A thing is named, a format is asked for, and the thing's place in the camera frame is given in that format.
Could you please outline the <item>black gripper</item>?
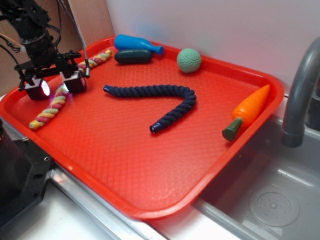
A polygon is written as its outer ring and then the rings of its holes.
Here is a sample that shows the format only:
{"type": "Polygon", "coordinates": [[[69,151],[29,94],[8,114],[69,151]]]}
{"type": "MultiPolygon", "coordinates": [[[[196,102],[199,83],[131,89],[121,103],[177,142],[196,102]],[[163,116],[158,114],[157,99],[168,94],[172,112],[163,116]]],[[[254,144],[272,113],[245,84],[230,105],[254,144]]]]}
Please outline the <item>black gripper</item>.
{"type": "Polygon", "coordinates": [[[47,99],[51,90],[43,78],[60,74],[61,79],[71,94],[81,93],[87,90],[87,83],[82,72],[78,70],[75,59],[82,55],[70,50],[60,53],[53,45],[52,38],[34,38],[22,40],[29,61],[17,64],[14,69],[21,77],[31,78],[26,84],[20,82],[18,91],[25,91],[33,100],[47,99]]]}

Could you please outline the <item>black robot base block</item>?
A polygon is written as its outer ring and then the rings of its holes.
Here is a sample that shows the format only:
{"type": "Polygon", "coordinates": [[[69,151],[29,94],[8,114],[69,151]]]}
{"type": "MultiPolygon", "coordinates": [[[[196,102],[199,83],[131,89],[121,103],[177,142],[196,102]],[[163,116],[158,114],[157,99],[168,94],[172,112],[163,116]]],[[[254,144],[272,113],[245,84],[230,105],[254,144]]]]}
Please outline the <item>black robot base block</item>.
{"type": "Polygon", "coordinates": [[[0,231],[42,202],[52,157],[28,138],[13,140],[0,122],[0,231]]]}

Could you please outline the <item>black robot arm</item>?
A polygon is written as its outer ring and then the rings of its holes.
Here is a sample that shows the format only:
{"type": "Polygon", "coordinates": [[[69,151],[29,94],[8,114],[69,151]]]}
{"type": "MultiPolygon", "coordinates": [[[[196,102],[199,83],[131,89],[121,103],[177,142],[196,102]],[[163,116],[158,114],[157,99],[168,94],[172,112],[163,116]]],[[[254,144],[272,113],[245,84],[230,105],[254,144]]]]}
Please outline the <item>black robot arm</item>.
{"type": "Polygon", "coordinates": [[[60,53],[60,38],[53,39],[52,29],[58,33],[60,28],[49,24],[47,10],[34,0],[2,0],[0,19],[8,21],[17,32],[20,44],[25,48],[29,61],[16,63],[20,83],[18,91],[26,92],[31,100],[46,99],[50,88],[45,78],[60,75],[62,85],[69,93],[81,93],[87,89],[86,79],[90,76],[89,60],[85,58],[85,70],[80,71],[76,59],[82,56],[70,50],[60,53]]]}

